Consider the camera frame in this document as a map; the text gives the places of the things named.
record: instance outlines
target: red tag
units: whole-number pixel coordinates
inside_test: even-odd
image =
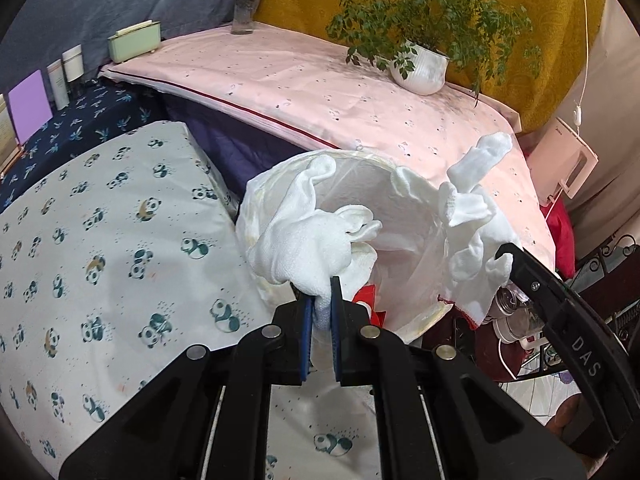
[[[386,312],[375,312],[374,304],[376,303],[376,286],[375,285],[365,285],[363,286],[353,297],[353,303],[358,303],[359,301],[366,303],[371,308],[371,324],[375,326],[382,327],[382,324],[385,322]]]

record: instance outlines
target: metal screw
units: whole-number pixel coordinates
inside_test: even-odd
[[[440,345],[436,348],[436,355],[445,361],[451,361],[456,356],[456,349],[450,345]]]
[[[274,339],[282,334],[282,329],[277,325],[267,325],[262,329],[262,335],[267,339]]]
[[[187,357],[193,361],[202,359],[207,354],[207,349],[202,345],[193,345],[187,348]]]
[[[380,329],[375,325],[365,325],[360,329],[360,335],[367,339],[375,339],[380,335]]]

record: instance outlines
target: pink tablecloth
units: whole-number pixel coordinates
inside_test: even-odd
[[[436,186],[479,137],[513,134],[495,109],[455,89],[421,97],[386,73],[346,65],[343,46],[269,25],[247,36],[229,30],[164,41],[154,53],[108,66],[103,75],[201,102],[307,149],[371,151]],[[513,141],[482,185],[523,246],[553,269],[554,243]]]

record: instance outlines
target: dark purple fabric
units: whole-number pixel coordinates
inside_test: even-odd
[[[173,95],[164,95],[169,117],[191,134],[238,197],[257,174],[306,150],[222,112]]]

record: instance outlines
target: purple notebook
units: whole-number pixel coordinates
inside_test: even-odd
[[[52,118],[40,70],[36,70],[9,92],[9,110],[21,144]]]

